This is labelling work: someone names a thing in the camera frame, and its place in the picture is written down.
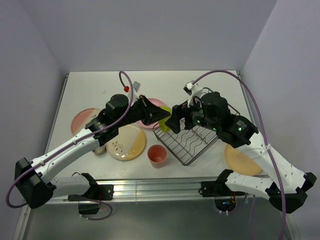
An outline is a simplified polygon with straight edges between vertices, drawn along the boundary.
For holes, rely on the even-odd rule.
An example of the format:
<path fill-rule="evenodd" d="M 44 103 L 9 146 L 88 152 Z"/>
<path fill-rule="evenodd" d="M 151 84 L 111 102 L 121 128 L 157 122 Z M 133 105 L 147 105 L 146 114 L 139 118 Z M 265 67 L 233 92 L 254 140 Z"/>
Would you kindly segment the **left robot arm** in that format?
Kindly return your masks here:
<path fill-rule="evenodd" d="M 115 138 L 119 128 L 138 121 L 151 125 L 169 116 L 168 111 L 154 105 L 144 95 L 134 100 L 124 94 L 115 94 L 73 138 L 33 160 L 19 159 L 15 164 L 13 186 L 31 209 L 63 195 L 80 195 L 91 200 L 98 193 L 98 184 L 88 173 L 57 183 L 53 182 L 54 177 L 86 153 Z"/>

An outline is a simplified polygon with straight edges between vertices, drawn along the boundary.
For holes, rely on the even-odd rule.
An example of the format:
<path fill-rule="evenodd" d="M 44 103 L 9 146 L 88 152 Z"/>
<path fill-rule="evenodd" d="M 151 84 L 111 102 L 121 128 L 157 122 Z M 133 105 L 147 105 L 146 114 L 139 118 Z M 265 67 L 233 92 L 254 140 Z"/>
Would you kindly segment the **lime green bowl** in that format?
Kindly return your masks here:
<path fill-rule="evenodd" d="M 165 105 L 160 106 L 160 108 L 170 113 L 170 115 L 169 115 L 168 117 L 165 117 L 165 118 L 161 119 L 161 120 L 158 122 L 158 125 L 159 125 L 159 127 L 160 127 L 160 130 L 161 130 L 163 133 L 167 133 L 167 132 L 169 132 L 171 129 L 166 126 L 165 122 L 171 117 L 172 109 L 171 109 L 170 107 L 168 107 L 168 106 L 165 106 Z"/>

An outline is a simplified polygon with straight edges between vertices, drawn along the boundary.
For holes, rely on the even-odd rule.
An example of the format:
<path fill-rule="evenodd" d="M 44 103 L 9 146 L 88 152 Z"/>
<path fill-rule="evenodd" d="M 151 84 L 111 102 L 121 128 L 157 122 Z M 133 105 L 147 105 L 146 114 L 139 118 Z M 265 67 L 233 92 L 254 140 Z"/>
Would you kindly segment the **small speckled grey cup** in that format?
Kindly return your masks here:
<path fill-rule="evenodd" d="M 105 146 L 101 146 L 101 147 L 98 147 L 94 150 L 92 150 L 92 153 L 96 156 L 102 156 L 106 153 L 106 147 Z"/>

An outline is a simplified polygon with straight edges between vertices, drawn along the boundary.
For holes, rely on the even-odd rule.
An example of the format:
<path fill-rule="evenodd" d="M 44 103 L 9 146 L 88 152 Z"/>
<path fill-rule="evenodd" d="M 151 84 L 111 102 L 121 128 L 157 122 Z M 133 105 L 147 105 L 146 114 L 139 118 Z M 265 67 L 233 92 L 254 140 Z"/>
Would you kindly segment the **yellow plastic plate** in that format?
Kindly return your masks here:
<path fill-rule="evenodd" d="M 224 158 L 227 166 L 238 174 L 255 176 L 262 171 L 250 157 L 229 144 L 224 149 Z"/>

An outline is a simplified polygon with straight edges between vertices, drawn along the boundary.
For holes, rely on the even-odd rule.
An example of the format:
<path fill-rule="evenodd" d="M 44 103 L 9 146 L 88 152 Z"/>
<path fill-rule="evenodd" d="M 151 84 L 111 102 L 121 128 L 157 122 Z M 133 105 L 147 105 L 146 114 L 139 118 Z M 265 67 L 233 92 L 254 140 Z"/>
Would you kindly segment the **salmon pink cup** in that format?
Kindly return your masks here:
<path fill-rule="evenodd" d="M 148 159 L 151 165 L 156 168 L 162 168 L 167 158 L 167 150 L 162 145 L 152 145 L 147 151 Z"/>

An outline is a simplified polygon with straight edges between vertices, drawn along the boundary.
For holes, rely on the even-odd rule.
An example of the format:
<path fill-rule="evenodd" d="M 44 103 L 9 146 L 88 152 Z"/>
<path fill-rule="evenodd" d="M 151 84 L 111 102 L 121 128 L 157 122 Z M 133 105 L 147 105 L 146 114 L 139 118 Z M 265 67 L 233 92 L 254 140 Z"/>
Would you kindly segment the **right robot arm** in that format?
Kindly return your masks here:
<path fill-rule="evenodd" d="M 246 154 L 268 175 L 259 178 L 225 169 L 213 183 L 214 194 L 252 194 L 267 199 L 276 209 L 285 210 L 287 214 L 305 203 L 307 191 L 314 186 L 316 176 L 297 169 L 266 144 L 257 127 L 246 117 L 232 114 L 227 100 L 218 92 L 203 95 L 191 106 L 186 102 L 175 105 L 165 125 L 178 134 L 180 120 L 184 120 L 185 130 L 200 126 L 214 131 L 221 141 Z"/>

